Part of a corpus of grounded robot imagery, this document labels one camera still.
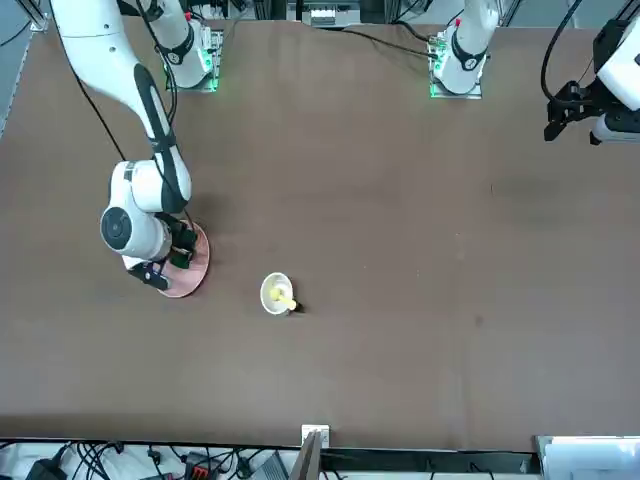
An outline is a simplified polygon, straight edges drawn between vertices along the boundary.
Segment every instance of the metal bracket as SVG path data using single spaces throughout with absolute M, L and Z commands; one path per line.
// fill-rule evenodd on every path
M 42 13 L 40 5 L 37 5 L 33 0 L 15 0 L 18 5 L 22 7 L 24 13 L 31 19 L 31 31 L 32 32 L 44 32 L 47 30 L 49 20 L 46 13 Z
M 322 448 L 329 448 L 329 425 L 303 425 L 301 428 L 302 440 L 304 443 L 309 434 L 313 432 L 320 432 L 320 440 L 322 441 Z
M 43 13 L 42 14 L 42 18 L 43 18 L 42 25 L 38 25 L 36 22 L 31 22 L 31 26 L 29 27 L 29 29 L 32 32 L 46 32 L 47 31 L 47 29 L 49 28 L 49 14 L 48 13 Z
M 302 440 L 289 480 L 318 480 L 320 450 L 329 446 L 329 425 L 303 425 Z

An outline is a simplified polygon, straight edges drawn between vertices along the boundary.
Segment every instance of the cable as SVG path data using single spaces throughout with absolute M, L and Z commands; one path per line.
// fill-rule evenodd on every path
M 55 12 L 55 10 L 53 8 L 51 9 L 51 15 L 53 16 L 53 21 L 57 26 L 58 25 L 58 21 L 56 20 L 56 12 Z M 58 38 L 60 39 L 60 43 L 62 44 L 62 37 L 60 36 L 60 30 L 58 28 L 56 28 L 55 30 L 58 33 Z M 120 145 L 118 145 L 118 142 L 116 142 L 116 139 L 113 136 L 113 133 L 111 133 L 111 129 L 107 125 L 107 122 L 104 120 L 104 117 L 100 113 L 100 110 L 98 110 L 98 107 L 93 102 L 93 100 L 91 99 L 91 97 L 89 96 L 87 91 L 85 90 L 84 85 L 80 81 L 80 78 L 78 77 L 78 75 L 76 74 L 75 70 L 71 66 L 71 62 L 69 61 L 69 56 L 67 55 L 67 51 L 65 50 L 64 45 L 62 45 L 62 51 L 64 52 L 64 56 L 67 59 L 67 64 L 69 65 L 69 69 L 71 70 L 71 73 L 73 73 L 73 78 L 75 78 L 76 83 L 78 84 L 78 87 L 80 87 L 80 91 L 82 92 L 82 95 L 84 95 L 84 98 L 87 100 L 87 102 L 89 102 L 89 105 L 91 105 L 91 108 L 93 108 L 94 113 L 96 114 L 96 116 L 100 120 L 100 123 L 102 123 L 102 126 L 104 127 L 105 132 L 107 132 L 107 135 L 111 139 L 111 143 L 113 143 L 113 146 L 118 151 L 118 154 L 120 155 L 120 158 L 122 159 L 122 161 L 123 162 L 126 161 L 124 153 L 122 153 L 122 149 L 120 148 Z
M 253 475 L 253 472 L 251 471 L 251 460 L 253 460 L 256 457 L 256 455 L 259 455 L 264 451 L 265 451 L 264 448 L 256 450 L 247 458 L 242 458 L 240 456 L 240 453 L 237 452 L 236 455 L 238 457 L 238 464 L 236 465 L 236 471 L 233 472 L 233 475 L 231 475 L 227 480 L 232 480 L 233 478 L 236 478 L 236 477 L 238 477 L 240 480 L 249 480 L 249 478 L 251 478 L 251 476 Z M 245 468 L 248 470 L 248 472 L 243 471 L 240 465 L 244 465 Z
M 409 5 L 407 8 L 405 8 L 404 12 L 402 12 L 400 15 L 398 15 L 398 16 L 395 18 L 395 20 L 393 20 L 391 23 L 396 23 L 398 20 L 400 20 L 402 17 L 404 17 L 404 16 L 405 16 L 407 13 L 409 13 L 409 12 L 411 11 L 411 9 L 412 9 L 413 7 L 415 7 L 415 6 L 418 4 L 418 2 L 420 2 L 420 1 L 421 1 L 421 0 L 414 0 L 414 1 L 413 1 L 413 3 L 412 3 L 411 5 Z
M 584 76 L 587 74 L 587 72 L 589 71 L 589 67 L 593 64 L 593 57 L 591 57 L 591 60 L 589 60 L 589 65 L 587 65 L 587 68 L 584 69 L 584 72 L 582 72 L 582 75 L 580 75 L 580 78 L 578 79 L 578 83 L 580 83 L 582 81 L 582 79 L 584 78 Z
M 93 452 L 95 453 L 95 456 L 91 454 L 90 449 L 93 450 Z M 74 478 L 78 474 L 78 471 L 80 470 L 80 466 L 84 464 L 87 467 L 87 473 L 85 476 L 87 480 L 89 480 L 90 477 L 93 477 L 94 473 L 97 473 L 98 476 L 103 480 L 110 480 L 106 471 L 104 471 L 104 467 L 100 463 L 100 459 L 99 459 L 99 455 L 102 455 L 102 453 L 104 453 L 104 450 L 106 450 L 106 446 L 105 448 L 100 450 L 100 452 L 96 452 L 94 445 L 90 445 L 90 447 L 88 447 L 87 444 L 84 444 L 84 443 L 76 444 L 76 452 L 80 457 L 80 465 L 78 465 L 78 468 L 74 473 Z
M 451 23 L 452 23 L 456 18 L 458 18 L 460 15 L 462 15 L 462 12 L 464 12 L 464 8 L 463 8 L 462 10 L 460 10 L 458 13 L 456 13 L 453 17 L 451 17 L 451 18 L 449 19 L 449 21 L 447 22 L 447 27 L 448 27 L 449 25 L 451 25 Z
M 493 477 L 493 472 L 491 470 L 482 470 L 473 462 L 471 462 L 469 466 L 471 467 L 472 470 L 475 469 L 478 473 L 486 473 L 491 477 L 491 480 L 495 480 L 495 478 Z
M 204 447 L 205 452 L 207 452 L 207 478 L 211 476 L 211 456 L 209 455 L 209 447 Z
M 142 21 L 144 22 L 147 30 L 149 31 L 149 35 L 153 39 L 153 43 L 155 44 L 156 51 L 162 57 L 162 61 L 164 62 L 165 68 L 169 73 L 169 85 L 171 90 L 171 108 L 169 109 L 169 114 L 167 115 L 169 118 L 169 124 L 173 125 L 173 119 L 176 115 L 176 111 L 178 110 L 178 86 L 176 84 L 176 77 L 173 74 L 173 69 L 171 68 L 171 63 L 169 62 L 169 58 L 162 50 L 160 46 L 160 42 L 158 41 L 158 37 L 156 36 L 153 28 L 151 28 L 151 23 L 149 22 L 149 17 L 147 17 L 147 12 L 142 8 L 142 3 L 140 0 L 136 0 L 136 6 L 138 7 L 138 11 L 140 12 L 140 16 L 142 17 Z
M 373 40 L 374 42 L 381 43 L 382 45 L 386 45 L 387 47 L 396 48 L 398 50 L 402 50 L 403 52 L 411 53 L 413 55 L 420 55 L 422 57 L 428 57 L 434 60 L 437 60 L 438 58 L 438 56 L 434 53 L 422 52 L 420 50 L 414 50 L 413 48 L 403 47 L 402 45 L 387 42 L 386 40 L 382 40 L 381 38 L 377 38 L 366 33 L 357 32 L 355 30 L 341 30 L 341 31 L 344 33 L 351 33 L 352 35 L 358 35 L 359 37 L 368 38 L 369 40 Z
M 564 30 L 564 28 L 567 26 L 567 23 L 569 23 L 569 20 L 571 19 L 571 17 L 573 16 L 573 14 L 578 9 L 581 3 L 582 3 L 582 0 L 575 0 L 573 2 L 573 5 L 571 5 L 571 8 L 567 11 L 567 14 L 562 19 L 562 22 L 560 22 L 560 25 L 558 25 L 558 28 L 553 34 L 553 37 L 551 37 L 551 41 L 549 42 L 547 51 L 544 54 L 544 59 L 542 60 L 542 68 L 540 68 L 540 86 L 542 87 L 542 92 L 549 99 L 550 102 L 553 102 L 557 106 L 565 107 L 565 108 L 573 108 L 580 105 L 589 105 L 591 103 L 591 101 L 589 100 L 571 100 L 571 101 L 560 100 L 558 97 L 553 95 L 549 91 L 549 88 L 547 87 L 547 67 L 549 65 L 549 58 L 551 58 L 551 51 L 553 50 L 553 47 L 558 41 L 560 34 Z
M 0 48 L 4 47 L 5 45 L 10 44 L 11 42 L 13 42 L 16 38 L 18 38 L 18 36 L 20 36 L 20 34 L 22 32 L 24 32 L 27 27 L 31 25 L 31 20 L 29 20 L 27 23 L 25 23 L 20 30 L 18 30 L 16 33 L 14 33 L 13 35 L 11 35 L 9 38 L 7 38 L 6 40 L 3 40 L 2 43 L 0 43 Z
M 182 463 L 187 463 L 187 457 L 186 455 L 180 455 L 178 452 L 176 452 L 176 449 L 173 447 L 173 445 L 169 445 L 169 448 L 171 449 L 171 451 L 173 452 L 173 454 L 178 457 L 180 459 L 180 461 Z
M 411 25 L 409 25 L 407 22 L 405 22 L 403 20 L 396 20 L 394 22 L 394 25 L 400 25 L 401 27 L 406 28 L 409 31 L 409 33 L 411 35 L 413 35 L 414 37 L 416 37 L 418 40 L 421 40 L 421 41 L 426 42 L 426 43 L 429 43 L 429 41 L 431 40 L 431 36 L 430 35 L 427 35 L 425 37 L 424 35 L 419 34 L 418 32 L 416 32 L 414 30 L 414 28 Z

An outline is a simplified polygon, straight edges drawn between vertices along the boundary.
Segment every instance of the black cable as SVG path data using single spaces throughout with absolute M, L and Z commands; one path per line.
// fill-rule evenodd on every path
M 95 447 L 91 447 L 91 451 L 95 453 L 95 468 L 97 469 L 97 471 L 101 472 L 102 475 L 104 475 L 105 477 L 109 478 L 109 475 L 107 474 L 107 471 L 104 468 L 104 465 L 102 464 L 102 460 L 101 457 L 102 455 L 104 455 L 105 451 L 108 448 L 113 447 L 112 444 L 106 444 L 105 446 L 103 446 L 100 450 L 96 451 Z
M 18 38 L 18 36 L 20 36 L 20 34 L 22 32 L 24 32 L 27 27 L 31 25 L 31 20 L 29 20 L 27 23 L 25 23 L 22 27 L 20 27 L 20 30 L 18 30 L 16 33 L 14 33 L 13 35 L 11 35 L 9 38 L 7 38 L 6 40 L 3 40 L 2 43 L 0 43 L 0 48 L 4 47 L 5 45 L 10 44 L 11 42 L 13 42 L 16 38 Z
M 82 92 L 82 95 L 84 95 L 84 98 L 87 100 L 87 102 L 89 102 L 89 105 L 91 105 L 91 108 L 93 108 L 93 111 L 96 114 L 96 116 L 98 117 L 98 119 L 100 120 L 100 123 L 102 123 L 102 126 L 104 127 L 105 132 L 107 132 L 107 135 L 111 139 L 111 143 L 113 143 L 113 146 L 115 147 L 115 149 L 120 154 L 120 158 L 122 159 L 123 162 L 126 161 L 126 159 L 124 157 L 124 153 L 122 153 L 122 149 L 120 148 L 120 145 L 118 145 L 118 142 L 116 142 L 116 139 L 113 136 L 113 133 L 111 133 L 111 129 L 107 125 L 107 122 L 104 120 L 104 117 L 100 113 L 100 110 L 98 110 L 98 107 L 93 102 L 93 100 L 91 99 L 91 97 L 89 96 L 87 91 L 85 90 L 84 85 L 80 81 L 80 78 L 78 77 L 78 75 L 76 74 L 75 70 L 71 66 L 71 62 L 69 61 L 69 57 L 67 56 L 67 51 L 65 50 L 64 45 L 62 45 L 62 37 L 60 37 L 60 30 L 57 28 L 58 21 L 56 20 L 56 13 L 55 13 L 54 9 L 51 9 L 51 15 L 53 16 L 53 22 L 56 24 L 56 32 L 58 33 L 58 38 L 60 39 L 60 44 L 62 46 L 62 51 L 64 52 L 64 56 L 67 59 L 67 64 L 69 65 L 69 69 L 71 70 L 71 73 L 73 73 L 73 78 L 75 78 L 76 83 L 78 84 L 78 87 L 80 87 L 80 91 Z
M 414 0 L 412 4 L 410 4 L 407 8 L 404 9 L 404 12 L 402 12 L 400 15 L 398 15 L 391 23 L 396 23 L 398 20 L 400 20 L 402 17 L 404 17 L 407 13 L 409 13 L 411 11 L 411 9 L 413 7 L 415 7 L 418 2 L 420 2 L 421 0 Z
M 587 68 L 584 69 L 584 72 L 582 72 L 582 75 L 580 75 L 580 78 L 578 79 L 578 83 L 580 83 L 582 81 L 582 79 L 584 78 L 584 76 L 587 74 L 587 72 L 589 71 L 589 67 L 593 64 L 593 57 L 591 57 L 591 60 L 589 61 L 589 65 L 587 65 Z
M 420 55 L 422 57 L 428 57 L 434 60 L 438 59 L 438 56 L 434 53 L 428 53 L 420 50 L 414 50 L 413 48 L 403 47 L 402 45 L 387 42 L 386 40 L 382 40 L 381 38 L 377 38 L 366 33 L 358 32 L 356 30 L 341 30 L 341 31 L 344 33 L 351 33 L 352 35 L 358 35 L 359 37 L 368 38 L 369 40 L 373 40 L 374 42 L 381 43 L 382 45 L 386 45 L 387 47 L 396 48 L 398 50 L 402 50 L 403 52 L 411 53 L 413 55 Z
M 419 34 L 418 32 L 416 32 L 414 30 L 414 28 L 409 25 L 407 22 L 403 21 L 403 20 L 396 20 L 394 22 L 394 25 L 400 25 L 401 27 L 404 27 L 407 29 L 407 31 L 413 35 L 414 37 L 416 37 L 418 40 L 421 40 L 423 42 L 429 43 L 429 41 L 431 40 L 430 35 L 424 36 Z
M 211 455 L 209 455 L 209 447 L 205 447 L 204 451 L 207 452 L 207 478 L 211 476 Z
M 234 455 L 236 452 L 242 452 L 243 450 L 246 450 L 246 449 L 244 449 L 244 448 L 237 448 L 237 449 L 236 449 L 236 448 L 234 448 L 234 449 L 232 449 L 231 451 L 222 452 L 222 453 L 219 453 L 219 454 L 217 454 L 217 455 L 214 455 L 214 456 L 210 457 L 210 459 L 211 459 L 211 460 L 215 460 L 215 459 L 217 459 L 217 458 L 220 458 L 220 457 L 222 457 L 222 456 L 226 455 L 226 456 L 224 457 L 224 459 L 220 460 L 220 463 L 218 463 L 218 465 L 216 465 L 216 466 L 213 468 L 213 470 L 211 470 L 211 473 L 216 473 L 216 472 L 217 472 L 217 471 L 218 471 L 218 470 L 219 470 L 219 469 L 220 469 L 220 468 L 225 464 L 225 462 L 226 462 L 227 460 L 229 460 L 229 458 L 230 458 L 232 455 Z M 193 465 L 193 467 L 200 466 L 200 465 L 202 465 L 204 462 L 207 462 L 208 460 L 209 460 L 209 458 L 204 458 L 204 459 L 200 460 L 199 462 L 197 462 L 196 464 L 194 464 L 194 465 Z M 228 472 L 229 472 L 229 470 L 230 470 L 230 468 L 229 468 L 229 469 L 227 469 L 227 470 L 221 470 L 221 473 L 228 473 Z
M 256 450 L 251 455 L 249 455 L 247 458 L 240 457 L 240 454 L 238 453 L 237 454 L 238 455 L 238 464 L 236 465 L 236 471 L 233 472 L 233 475 L 231 475 L 227 480 L 232 480 L 235 477 L 238 477 L 240 480 L 248 480 L 249 478 L 251 478 L 251 476 L 253 475 L 253 472 L 250 472 L 248 476 L 245 476 L 244 473 L 240 470 L 240 461 L 242 460 L 242 462 L 244 462 L 245 465 L 247 465 L 249 467 L 249 469 L 251 469 L 251 460 L 253 460 L 256 457 L 256 455 L 259 455 L 260 453 L 262 453 L 264 451 L 265 451 L 264 448 Z
M 95 447 L 93 445 L 91 446 L 91 448 L 95 452 Z M 78 456 L 80 457 L 81 465 L 84 464 L 87 467 L 87 474 L 86 474 L 87 480 L 89 479 L 90 475 L 92 476 L 94 473 L 97 473 L 98 476 L 100 478 L 102 478 L 103 480 L 109 480 L 109 476 L 106 474 L 106 472 L 103 473 L 96 466 L 96 457 L 91 454 L 90 448 L 87 447 L 86 444 L 78 443 L 76 445 L 76 452 L 77 452 Z
M 483 470 L 481 468 L 479 468 L 475 463 L 471 462 L 469 464 L 469 466 L 471 467 L 471 469 L 475 469 L 478 473 L 486 473 L 491 477 L 491 480 L 495 480 L 494 476 L 493 476 L 493 472 L 491 470 Z
M 460 15 L 462 15 L 462 12 L 464 12 L 464 8 L 449 19 L 449 21 L 447 22 L 447 27 L 449 25 L 451 25 L 451 22 L 453 22 L 456 18 L 458 18 Z
M 180 459 L 182 463 L 187 463 L 186 455 L 180 455 L 178 452 L 176 452 L 176 449 L 173 447 L 173 445 L 169 445 L 169 448 L 171 449 L 173 454 Z
M 164 62 L 165 68 L 169 74 L 169 85 L 171 90 L 171 108 L 169 109 L 169 114 L 167 115 L 169 118 L 169 124 L 173 125 L 173 119 L 176 115 L 176 111 L 178 110 L 178 87 L 176 84 L 176 77 L 173 74 L 173 69 L 171 68 L 171 63 L 169 62 L 169 58 L 162 50 L 160 46 L 160 42 L 158 41 L 158 37 L 156 36 L 153 28 L 151 28 L 151 23 L 149 22 L 149 17 L 147 16 L 147 12 L 142 8 L 142 3 L 140 0 L 136 0 L 136 6 L 138 7 L 138 11 L 140 12 L 140 16 L 142 17 L 142 21 L 144 22 L 147 30 L 149 31 L 149 35 L 153 39 L 153 43 L 155 44 L 156 51 L 162 57 L 162 61 Z
M 569 8 L 569 10 L 567 11 L 567 14 L 562 19 L 562 22 L 560 22 L 560 25 L 558 25 L 558 28 L 553 34 L 553 37 L 551 37 L 551 41 L 549 42 L 547 51 L 544 54 L 544 59 L 542 60 L 542 68 L 540 68 L 540 86 L 542 87 L 542 92 L 549 99 L 550 102 L 553 102 L 557 106 L 565 107 L 565 108 L 573 108 L 580 105 L 589 105 L 591 103 L 590 100 L 571 100 L 571 101 L 560 100 L 555 95 L 553 95 L 549 91 L 549 88 L 547 87 L 547 67 L 549 65 L 549 58 L 551 58 L 551 51 L 553 50 L 553 47 L 558 41 L 560 34 L 564 30 L 564 28 L 567 26 L 567 23 L 569 23 L 569 20 L 571 19 L 571 17 L 573 16 L 573 14 L 578 9 L 581 3 L 582 3 L 582 0 L 575 0 L 573 2 L 573 5 L 571 5 L 571 8 Z

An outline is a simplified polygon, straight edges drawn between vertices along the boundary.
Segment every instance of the white bowl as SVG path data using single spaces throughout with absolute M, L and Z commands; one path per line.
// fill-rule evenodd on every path
M 289 308 L 284 302 L 271 299 L 271 290 L 279 288 L 285 298 L 293 300 L 293 285 L 291 280 L 284 273 L 273 272 L 267 275 L 260 287 L 260 302 L 264 309 L 271 315 L 285 315 L 289 313 Z

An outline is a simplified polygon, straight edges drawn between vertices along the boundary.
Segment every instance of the wire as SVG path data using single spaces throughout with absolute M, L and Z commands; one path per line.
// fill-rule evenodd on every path
M 404 17 L 407 13 L 409 13 L 411 11 L 411 9 L 413 7 L 415 7 L 418 2 L 420 2 L 421 0 L 414 0 L 413 3 L 411 5 L 409 5 L 407 8 L 405 8 L 404 12 L 402 12 L 400 15 L 398 15 L 395 20 L 393 20 L 391 23 L 396 23 L 398 20 L 400 20 L 402 17 Z
M 462 12 L 464 12 L 464 8 L 463 8 L 462 10 L 460 10 L 458 13 L 456 13 L 453 17 L 451 17 L 451 18 L 449 19 L 449 21 L 447 22 L 447 27 L 448 27 L 449 25 L 451 25 L 451 23 L 452 23 L 456 18 L 458 18 L 460 15 L 462 15 Z
M 169 445 L 169 448 L 171 449 L 171 451 L 173 452 L 173 454 L 178 457 L 180 459 L 180 461 L 182 463 L 187 463 L 187 459 L 184 455 L 180 455 L 178 452 L 176 452 L 176 449 L 173 447 L 173 445 Z
M 494 476 L 493 476 L 493 472 L 491 470 L 483 470 L 481 468 L 479 468 L 475 463 L 471 462 L 469 464 L 469 466 L 471 467 L 471 469 L 475 469 L 477 472 L 479 473 L 486 473 L 491 477 L 491 480 L 495 480 Z
M 85 465 L 87 467 L 87 473 L 85 478 L 89 480 L 89 478 L 93 477 L 94 473 L 97 473 L 100 478 L 103 480 L 110 480 L 107 472 L 104 470 L 104 466 L 100 462 L 100 456 L 104 453 L 104 451 L 112 445 L 105 445 L 100 451 L 95 450 L 94 445 L 87 446 L 87 444 L 78 443 L 76 445 L 76 452 L 80 457 L 80 465 L 76 469 L 74 473 L 74 477 L 78 474 L 81 465 Z
M 173 125 L 173 119 L 176 116 L 176 111 L 178 110 L 178 86 L 176 85 L 176 77 L 173 74 L 173 69 L 171 68 L 171 63 L 169 62 L 169 58 L 162 50 L 160 46 L 160 41 L 156 36 L 153 28 L 151 28 L 151 23 L 149 22 L 149 17 L 147 17 L 147 12 L 142 8 L 142 3 L 140 0 L 136 0 L 136 6 L 138 7 L 138 11 L 140 12 L 140 16 L 142 17 L 142 21 L 144 22 L 147 30 L 149 31 L 149 35 L 153 39 L 153 43 L 155 44 L 156 51 L 162 57 L 162 61 L 164 62 L 165 68 L 169 74 L 169 88 L 171 90 L 171 108 L 169 109 L 169 124 Z
M 209 455 L 209 447 L 204 449 L 207 452 L 207 478 L 211 476 L 211 456 Z
M 416 32 L 414 30 L 414 28 L 411 25 L 409 25 L 407 22 L 405 22 L 403 20 L 396 20 L 394 22 L 394 24 L 395 25 L 400 25 L 400 26 L 406 28 L 409 31 L 409 33 L 411 35 L 413 35 L 414 37 L 416 37 L 418 40 L 421 40 L 421 41 L 427 42 L 427 43 L 429 43 L 429 41 L 431 40 L 431 35 L 424 36 L 424 35 L 419 34 L 418 32 Z
M 542 87 L 542 92 L 549 99 L 550 102 L 553 102 L 560 107 L 573 108 L 580 105 L 589 105 L 591 103 L 591 101 L 589 100 L 571 100 L 571 101 L 560 100 L 558 97 L 553 95 L 549 91 L 549 88 L 547 87 L 547 67 L 549 66 L 549 59 L 551 58 L 551 51 L 553 50 L 553 47 L 558 41 L 560 34 L 564 30 L 564 28 L 567 26 L 567 23 L 569 23 L 569 20 L 571 19 L 574 12 L 578 9 L 581 3 L 582 3 L 582 0 L 575 0 L 573 2 L 573 5 L 571 5 L 571 8 L 567 11 L 567 14 L 562 19 L 562 22 L 560 22 L 560 25 L 558 25 L 558 28 L 553 34 L 553 37 L 551 37 L 551 41 L 549 42 L 547 51 L 544 54 L 544 59 L 542 60 L 542 68 L 540 68 L 540 86 Z
M 428 53 L 428 52 L 423 52 L 421 50 L 414 50 L 413 48 L 403 47 L 402 45 L 387 42 L 386 40 L 382 40 L 381 38 L 377 38 L 363 32 L 358 32 L 355 30 L 341 30 L 341 31 L 344 33 L 350 33 L 352 35 L 358 35 L 359 37 L 368 38 L 369 40 L 373 40 L 374 42 L 381 43 L 382 45 L 386 45 L 387 47 L 396 48 L 398 50 L 402 50 L 403 52 L 411 53 L 413 55 L 420 55 L 422 57 L 428 57 L 434 60 L 438 58 L 438 56 L 434 53 Z
M 4 47 L 5 45 L 10 44 L 11 42 L 13 42 L 16 38 L 18 38 L 20 36 L 20 34 L 22 32 L 24 32 L 27 27 L 31 24 L 31 20 L 29 20 L 27 23 L 25 23 L 20 30 L 18 30 L 16 33 L 14 33 L 13 35 L 11 35 L 9 38 L 7 38 L 6 40 L 3 40 L 2 43 L 0 43 L 0 48 Z
M 591 60 L 589 60 L 589 65 L 587 65 L 587 68 L 584 69 L 584 72 L 582 72 L 582 75 L 580 75 L 580 78 L 578 79 L 578 83 L 580 83 L 582 81 L 582 79 L 584 78 L 584 76 L 587 74 L 587 72 L 589 71 L 589 67 L 593 64 L 593 57 L 591 57 Z
M 249 470 L 250 470 L 251 469 L 251 460 L 253 460 L 257 455 L 259 455 L 260 453 L 262 453 L 264 451 L 265 451 L 264 448 L 256 450 L 251 455 L 249 455 L 247 458 L 240 457 L 240 452 L 236 452 L 236 455 L 238 457 L 238 463 L 236 465 L 236 471 L 233 472 L 233 475 L 231 475 L 227 480 L 232 480 L 235 477 L 238 477 L 240 480 L 248 480 L 249 478 L 251 478 L 251 476 L 253 475 L 253 473 L 251 471 L 250 471 L 249 476 L 245 476 L 244 472 L 242 472 L 240 470 L 240 460 L 245 462 L 245 465 L 247 465 L 249 467 Z

